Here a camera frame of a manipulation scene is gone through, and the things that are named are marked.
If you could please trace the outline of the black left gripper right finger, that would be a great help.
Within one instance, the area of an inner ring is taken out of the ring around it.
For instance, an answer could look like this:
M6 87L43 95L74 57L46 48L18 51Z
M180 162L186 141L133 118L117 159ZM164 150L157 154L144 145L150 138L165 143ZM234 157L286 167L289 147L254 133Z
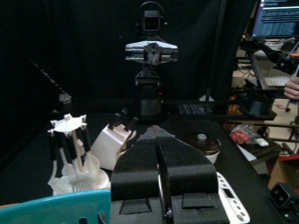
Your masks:
M174 137L157 137L154 150L170 224L229 224L216 169L202 153Z

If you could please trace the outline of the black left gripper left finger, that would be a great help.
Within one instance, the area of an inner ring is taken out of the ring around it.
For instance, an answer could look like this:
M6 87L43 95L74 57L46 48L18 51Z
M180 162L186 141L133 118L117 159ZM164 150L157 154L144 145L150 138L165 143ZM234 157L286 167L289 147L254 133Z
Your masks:
M110 176L109 224L161 224L154 141L138 140Z

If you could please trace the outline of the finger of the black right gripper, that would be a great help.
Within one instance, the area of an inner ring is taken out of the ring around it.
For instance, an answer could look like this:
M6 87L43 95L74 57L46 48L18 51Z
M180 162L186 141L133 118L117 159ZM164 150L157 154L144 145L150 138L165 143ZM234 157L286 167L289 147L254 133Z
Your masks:
M153 45L153 65L160 64L161 51L162 51L162 48L154 43L154 45Z
M144 47L145 55L146 55L146 64L150 65L153 61L153 56L154 56L154 43L148 44Z

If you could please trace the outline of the person's hand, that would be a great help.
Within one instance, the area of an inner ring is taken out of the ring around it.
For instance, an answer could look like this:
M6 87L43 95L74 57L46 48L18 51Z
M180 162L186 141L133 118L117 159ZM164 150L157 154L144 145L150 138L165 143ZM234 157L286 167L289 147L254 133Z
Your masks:
M299 100L299 77L292 76L284 84L284 96L290 100Z

